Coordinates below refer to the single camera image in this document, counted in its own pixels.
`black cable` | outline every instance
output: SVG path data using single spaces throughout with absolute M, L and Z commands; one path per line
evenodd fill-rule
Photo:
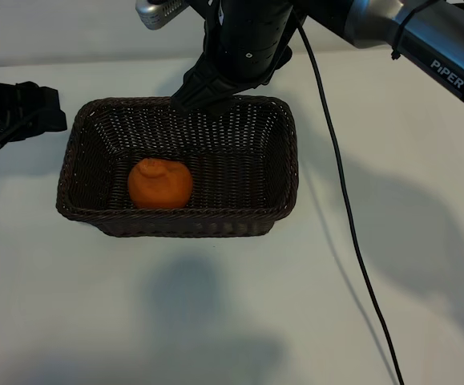
M 360 265 L 361 273 L 363 274 L 363 278 L 365 280 L 365 284 L 367 285 L 367 290 L 369 291 L 370 299 L 373 302 L 374 309 L 376 310 L 376 314 L 379 317 L 379 322 L 381 323 L 381 327 L 383 328 L 383 332 L 385 333 L 386 342 L 388 343 L 390 355 L 392 356 L 393 366 L 395 368 L 395 372 L 397 375 L 397 379 L 399 380 L 400 385 L 404 385 L 404 380 L 402 379 L 401 369 L 399 368 L 399 362 L 397 361 L 397 356 L 395 354 L 395 349 L 393 348 L 392 338 L 390 337 L 389 328 L 386 325 L 385 318 L 383 317 L 383 313 L 377 303 L 376 294 L 374 293 L 374 289 L 372 284 L 370 283 L 369 275 L 367 274 L 367 269 L 365 268 L 365 263 L 363 262 L 363 257 L 361 256 L 360 246 L 358 244 L 357 239 L 357 231 L 354 226 L 354 219 L 353 219 L 353 210 L 351 209 L 351 204 L 349 202 L 349 195 L 347 193 L 347 188 L 345 185 L 345 176 L 344 176 L 344 166 L 342 165 L 342 158 L 341 158 L 341 151 L 338 147 L 338 140 L 337 135 L 335 134 L 335 129 L 333 128 L 333 123 L 331 121 L 331 115 L 329 114 L 328 103 L 326 102 L 326 95 L 325 89 L 322 84 L 321 73 L 319 72 L 319 67 L 317 66 L 317 61 L 315 60 L 315 56 L 313 55 L 312 47 L 310 46 L 310 42 L 306 37 L 305 30 L 300 22 L 297 22 L 297 29 L 303 39 L 303 43 L 305 44 L 306 50 L 309 53 L 310 61 L 312 62 L 313 71 L 315 72 L 315 77 L 317 80 L 317 86 L 319 88 L 319 96 L 321 97 L 322 107 L 325 112 L 326 123 L 328 124 L 329 134 L 331 135 L 331 141 L 333 142 L 333 149 L 335 150 L 335 157 L 337 158 L 337 167 L 338 167 L 338 175 L 341 180 L 341 189 L 342 195 L 344 196 L 344 203 L 345 209 L 347 210 L 347 217 L 349 220 L 349 228 L 351 230 L 351 237 L 353 239 L 354 250 L 357 254 L 358 264 Z
M 401 57 L 401 53 L 397 50 L 399 48 L 399 43 L 401 42 L 402 35 L 405 32 L 406 26 L 408 23 L 411 21 L 412 18 L 419 12 L 422 12 L 423 10 L 429 8 L 430 6 L 433 6 L 437 2 L 440 2 L 441 0 L 427 0 L 426 2 L 423 2 L 420 6 L 416 6 L 413 8 L 408 15 L 405 17 L 405 19 L 402 21 L 401 25 L 398 27 L 397 32 L 395 34 L 395 38 L 393 39 L 393 52 L 392 52 L 392 59 L 397 60 Z

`woven basket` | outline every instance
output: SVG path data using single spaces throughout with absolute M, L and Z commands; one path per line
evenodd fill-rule
M 288 105 L 240 96 L 215 120 L 178 115 L 169 98 L 102 99 L 75 118 L 57 210 L 115 237 L 266 234 L 296 204 L 297 141 Z M 146 157 L 178 160 L 194 179 L 184 209 L 136 209 L 128 173 Z

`orange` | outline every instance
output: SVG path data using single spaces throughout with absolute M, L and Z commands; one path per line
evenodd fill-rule
M 130 171 L 128 192 L 138 209 L 181 209 L 191 198 L 191 172 L 180 162 L 143 159 Z

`white wall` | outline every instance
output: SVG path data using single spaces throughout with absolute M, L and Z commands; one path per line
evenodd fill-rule
M 0 66 L 92 59 L 198 56 L 203 19 L 185 10 L 162 30 L 149 31 L 135 0 L 0 0 Z M 316 50 L 348 48 L 308 22 Z M 293 44 L 301 49 L 298 39 Z

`dark brown wicker basket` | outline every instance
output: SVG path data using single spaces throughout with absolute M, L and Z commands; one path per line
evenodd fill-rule
M 194 178 L 185 209 L 135 209 L 131 168 L 145 157 L 184 162 Z M 238 96 L 218 120 L 178 115 L 169 98 L 102 99 L 75 118 L 57 210 L 116 237 L 266 234 L 296 204 L 297 141 L 288 105 Z

